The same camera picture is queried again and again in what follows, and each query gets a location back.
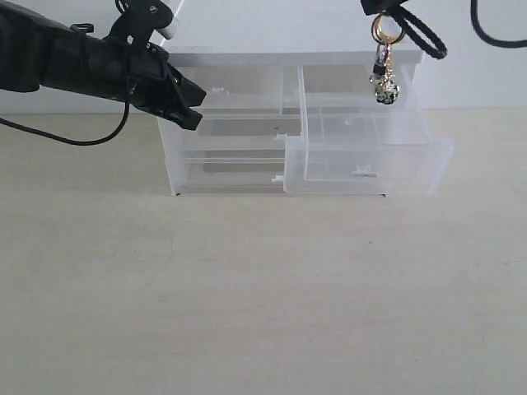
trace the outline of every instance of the open drawer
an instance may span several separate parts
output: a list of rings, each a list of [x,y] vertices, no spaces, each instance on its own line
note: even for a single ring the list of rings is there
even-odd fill
[[[210,95],[196,132],[160,121],[174,193],[433,192],[453,144],[435,138],[413,94],[412,68],[397,68],[402,94],[393,106],[376,103],[368,66],[256,68],[247,78],[253,72],[257,81],[240,86],[236,68],[194,75],[198,84],[231,87]],[[218,72],[229,77],[216,79]]]

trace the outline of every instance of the white top panel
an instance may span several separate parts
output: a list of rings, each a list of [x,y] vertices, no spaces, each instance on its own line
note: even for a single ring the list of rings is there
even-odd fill
[[[175,39],[163,42],[176,66],[363,63],[376,48],[359,0],[185,0],[177,17]],[[411,42],[395,56],[422,58]]]

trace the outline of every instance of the table surface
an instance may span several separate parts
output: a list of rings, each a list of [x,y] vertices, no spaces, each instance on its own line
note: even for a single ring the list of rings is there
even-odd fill
[[[527,111],[430,115],[432,197],[175,198],[152,118],[0,128],[0,393],[523,395]]]
[[[373,62],[376,50],[373,17],[364,15],[358,0],[174,0],[172,7],[180,24],[163,46],[177,55],[176,66]],[[405,40],[395,56],[418,63],[421,51]]]

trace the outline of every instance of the white wall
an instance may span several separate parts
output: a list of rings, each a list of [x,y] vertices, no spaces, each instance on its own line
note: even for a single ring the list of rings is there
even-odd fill
[[[109,31],[118,16],[113,0],[16,2],[65,25],[93,22],[96,35],[100,37]],[[504,4],[480,0],[480,3],[482,23],[492,35],[511,40],[527,38],[523,17],[527,2],[507,0]],[[507,5],[515,12],[507,11]],[[470,25],[469,0],[412,0],[408,8],[429,22],[450,51],[448,58],[440,62],[426,58],[418,69],[416,89],[425,107],[527,106],[527,95],[523,91],[527,86],[523,77],[527,49],[494,49],[481,42]],[[31,95],[0,92],[0,113],[113,113],[121,110],[121,104],[48,89]]]

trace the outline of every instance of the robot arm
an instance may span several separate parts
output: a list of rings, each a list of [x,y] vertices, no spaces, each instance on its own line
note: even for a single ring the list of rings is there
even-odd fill
[[[108,100],[195,130],[191,107],[206,93],[172,67],[169,54],[149,42],[154,30],[170,38],[174,20],[161,0],[118,0],[121,17],[97,39],[93,25],[66,27],[0,0],[0,89],[34,92],[40,86]]]

